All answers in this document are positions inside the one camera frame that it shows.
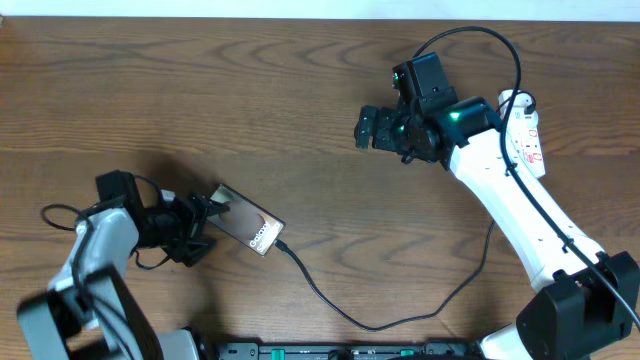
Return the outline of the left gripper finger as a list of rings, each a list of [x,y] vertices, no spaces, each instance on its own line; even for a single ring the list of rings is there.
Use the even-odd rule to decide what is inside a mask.
[[[204,259],[214,249],[215,245],[216,240],[210,238],[187,241],[179,248],[177,262],[184,264],[186,267],[193,267]]]
[[[220,215],[230,210],[228,205],[211,200],[196,192],[192,193],[192,205],[196,220],[207,220],[212,216]]]

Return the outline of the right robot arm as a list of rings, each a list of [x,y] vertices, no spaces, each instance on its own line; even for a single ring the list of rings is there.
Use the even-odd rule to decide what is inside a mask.
[[[583,359],[628,337],[624,307],[637,302],[638,264],[607,254],[562,211],[529,167],[541,155],[524,150],[525,130],[513,125],[502,139],[500,113],[481,97],[459,100],[435,53],[395,66],[393,86],[396,108],[362,108],[357,147],[451,171],[500,227],[535,291],[514,324],[479,340],[481,355]]]

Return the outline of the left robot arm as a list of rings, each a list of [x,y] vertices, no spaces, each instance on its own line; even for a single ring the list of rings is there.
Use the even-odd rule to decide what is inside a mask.
[[[212,249],[201,238],[209,217],[228,206],[198,193],[157,189],[145,206],[138,176],[114,170],[96,179],[99,200],[76,210],[71,253],[46,291],[23,300],[17,320],[35,359],[214,359],[189,327],[157,333],[125,284],[130,260],[160,248],[191,267]]]

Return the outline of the black usb charger plug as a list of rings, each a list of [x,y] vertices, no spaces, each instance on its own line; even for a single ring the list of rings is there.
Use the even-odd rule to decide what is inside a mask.
[[[536,101],[533,100],[530,104],[528,104],[524,109],[525,115],[533,114],[536,111]]]

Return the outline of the white power strip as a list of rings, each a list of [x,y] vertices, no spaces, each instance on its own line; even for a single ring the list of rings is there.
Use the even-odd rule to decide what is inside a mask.
[[[527,91],[519,90],[509,113],[508,135],[519,157],[536,178],[545,175],[545,165],[538,132],[537,111],[525,115],[524,109],[535,97]]]

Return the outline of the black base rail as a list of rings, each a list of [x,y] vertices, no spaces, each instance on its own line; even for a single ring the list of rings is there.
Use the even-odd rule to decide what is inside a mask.
[[[211,347],[213,359],[221,360],[477,360],[484,355],[461,342],[430,341],[423,345],[389,344],[257,344],[224,343]]]

